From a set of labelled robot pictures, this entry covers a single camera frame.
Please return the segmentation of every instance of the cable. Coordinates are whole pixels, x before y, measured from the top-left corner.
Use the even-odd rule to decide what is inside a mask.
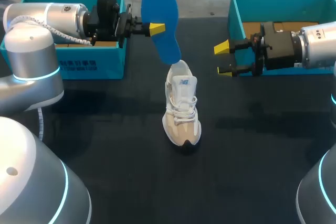
[[[66,35],[66,34],[62,33],[61,31],[52,28],[51,26],[47,25],[46,23],[44,23],[42,21],[39,21],[36,18],[33,18],[31,16],[27,16],[27,15],[20,15],[20,16],[17,16],[16,18],[14,18],[12,20],[12,22],[10,23],[9,28],[11,28],[12,26],[14,26],[15,24],[17,24],[19,22],[24,22],[24,21],[28,21],[28,20],[35,22],[37,25],[48,29],[52,34],[55,34],[55,35],[57,35],[59,37],[62,37],[66,40],[70,40],[71,42],[78,43],[78,44],[92,46],[92,44],[89,40],[78,39],[78,38],[75,38],[73,36]]]
[[[38,132],[38,139],[42,142],[43,140],[43,133],[44,133],[44,122],[43,122],[43,114],[42,114],[42,109],[38,108],[38,120],[39,120],[39,132]]]

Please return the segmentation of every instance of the sneaker sole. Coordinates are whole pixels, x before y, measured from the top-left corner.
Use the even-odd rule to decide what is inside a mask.
[[[178,144],[176,144],[176,143],[173,141],[172,137],[171,137],[171,136],[168,134],[168,132],[167,132],[167,129],[166,129],[166,114],[164,114],[163,117],[162,117],[162,124],[163,124],[164,131],[165,131],[167,137],[169,138],[169,140],[170,140],[173,144],[175,144],[176,146],[182,147],[182,145],[178,145]],[[196,144],[199,142],[199,139],[201,138],[202,127],[201,127],[201,123],[200,123],[200,122],[198,122],[198,130],[199,130],[199,136],[198,136],[197,142],[196,142],[195,144],[193,144],[193,145],[196,145]]]

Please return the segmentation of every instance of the shoelace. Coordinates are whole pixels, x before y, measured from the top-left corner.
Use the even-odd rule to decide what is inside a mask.
[[[178,102],[177,105],[173,102],[171,97],[169,98],[169,100],[172,105],[171,113],[174,115],[175,123],[190,122],[194,120],[197,97],[194,96],[192,101],[182,99],[181,101]],[[180,108],[182,102],[188,103],[188,105],[190,106],[189,109]]]

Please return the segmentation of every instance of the shoe tongue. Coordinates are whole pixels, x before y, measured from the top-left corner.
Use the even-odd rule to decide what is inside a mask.
[[[194,98],[197,78],[194,76],[173,76],[172,89],[173,101],[176,106],[181,101],[180,108],[189,109],[188,102]]]

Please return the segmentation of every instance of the cardboard box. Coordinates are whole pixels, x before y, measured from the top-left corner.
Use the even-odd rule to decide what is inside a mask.
[[[298,31],[303,26],[336,21],[336,0],[231,0],[228,29],[231,39],[244,39],[259,30],[261,22],[273,21],[276,29]],[[252,49],[235,53],[238,65],[254,62]],[[264,70],[264,75],[332,73],[331,68]]]

